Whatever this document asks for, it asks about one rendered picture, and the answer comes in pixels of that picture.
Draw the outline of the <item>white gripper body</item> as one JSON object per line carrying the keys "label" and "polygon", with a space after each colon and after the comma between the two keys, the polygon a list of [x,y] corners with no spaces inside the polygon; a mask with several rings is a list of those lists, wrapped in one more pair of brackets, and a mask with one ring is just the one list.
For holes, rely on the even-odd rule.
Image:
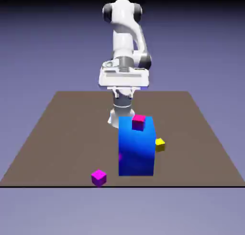
{"label": "white gripper body", "polygon": [[99,85],[105,87],[148,87],[147,69],[129,68],[129,72],[120,72],[119,67],[101,67]]}

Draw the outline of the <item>small pink cube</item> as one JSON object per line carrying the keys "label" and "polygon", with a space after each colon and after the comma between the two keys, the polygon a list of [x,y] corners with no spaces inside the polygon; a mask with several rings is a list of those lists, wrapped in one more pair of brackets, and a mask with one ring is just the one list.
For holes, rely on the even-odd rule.
{"label": "small pink cube", "polygon": [[146,116],[144,115],[134,115],[132,118],[132,129],[143,131],[145,128],[145,119]]}

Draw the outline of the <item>small yellow cube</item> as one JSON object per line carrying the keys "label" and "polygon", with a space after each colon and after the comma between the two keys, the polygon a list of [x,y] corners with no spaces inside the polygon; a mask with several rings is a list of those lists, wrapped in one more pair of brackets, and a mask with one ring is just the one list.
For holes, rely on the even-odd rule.
{"label": "small yellow cube", "polygon": [[156,139],[156,152],[161,152],[165,150],[165,141],[161,138]]}

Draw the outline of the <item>small magenta cube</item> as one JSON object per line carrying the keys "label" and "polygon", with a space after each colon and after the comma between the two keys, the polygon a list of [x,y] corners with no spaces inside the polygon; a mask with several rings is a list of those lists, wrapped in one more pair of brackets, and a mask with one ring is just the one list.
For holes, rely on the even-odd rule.
{"label": "small magenta cube", "polygon": [[96,187],[101,187],[107,181],[107,174],[102,170],[96,170],[91,174],[91,181]]}

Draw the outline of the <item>large blue box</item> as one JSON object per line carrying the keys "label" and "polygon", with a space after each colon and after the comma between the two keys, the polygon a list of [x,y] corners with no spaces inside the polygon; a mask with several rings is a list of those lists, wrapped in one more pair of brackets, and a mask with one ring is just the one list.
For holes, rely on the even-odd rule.
{"label": "large blue box", "polygon": [[132,129],[132,121],[132,117],[119,117],[119,175],[152,176],[156,147],[153,118],[145,118],[143,131]]}

